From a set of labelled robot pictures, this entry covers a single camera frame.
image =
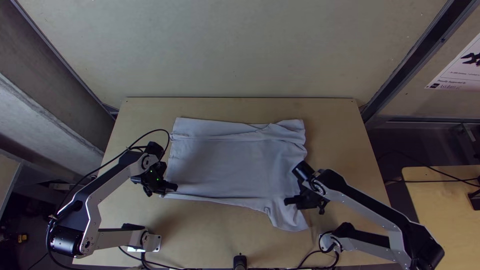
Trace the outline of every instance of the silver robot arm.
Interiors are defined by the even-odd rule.
[[[344,222],[321,237],[322,250],[330,247],[339,252],[358,250],[398,263],[406,270],[433,270],[443,258],[443,248],[423,225],[348,185],[335,171],[314,171],[302,161],[292,172],[298,179],[300,195],[285,199],[286,205],[296,204],[299,209],[319,208],[323,214],[328,202],[339,202],[382,226],[388,235],[356,230],[352,224]]]
[[[99,203],[129,178],[141,184],[147,196],[164,195],[167,189],[176,191],[176,184],[163,179],[167,168],[159,160],[163,152],[154,142],[144,152],[126,151],[117,165],[79,190],[49,225],[50,250],[75,258],[119,246],[128,246],[129,251],[158,252],[162,237],[151,234],[144,226],[125,223],[121,228],[100,229]]]

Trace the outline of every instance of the plywood tabletop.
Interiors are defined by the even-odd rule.
[[[460,179],[477,178],[480,165],[438,166],[437,170]],[[452,180],[426,167],[405,167],[406,181]],[[468,193],[479,187],[461,182],[407,183],[418,220],[445,250],[436,270],[478,269],[480,211],[473,210]]]
[[[120,108],[104,162],[148,131],[172,131],[177,117],[249,124],[302,119],[306,160],[312,167],[334,169],[353,187],[389,204],[357,104],[347,98],[127,98]],[[165,145],[167,139],[162,132],[153,133],[139,145],[148,141]],[[289,232],[273,227],[268,216],[259,211],[206,201],[148,198],[141,187],[130,181],[99,207],[101,228],[119,228],[123,223],[146,226],[162,235],[160,252],[148,253],[147,260],[184,268],[231,268],[233,257],[239,253],[248,257],[251,268],[291,268],[318,248],[319,232],[335,229],[342,222],[351,222],[358,230],[382,233],[381,228],[341,203],[331,202],[324,215],[318,215],[316,210],[305,211],[310,229]],[[306,265],[326,266],[332,261],[331,256],[314,255]],[[138,265],[118,248],[97,250],[74,263]],[[339,265],[382,263],[387,261],[361,252],[344,252]]]

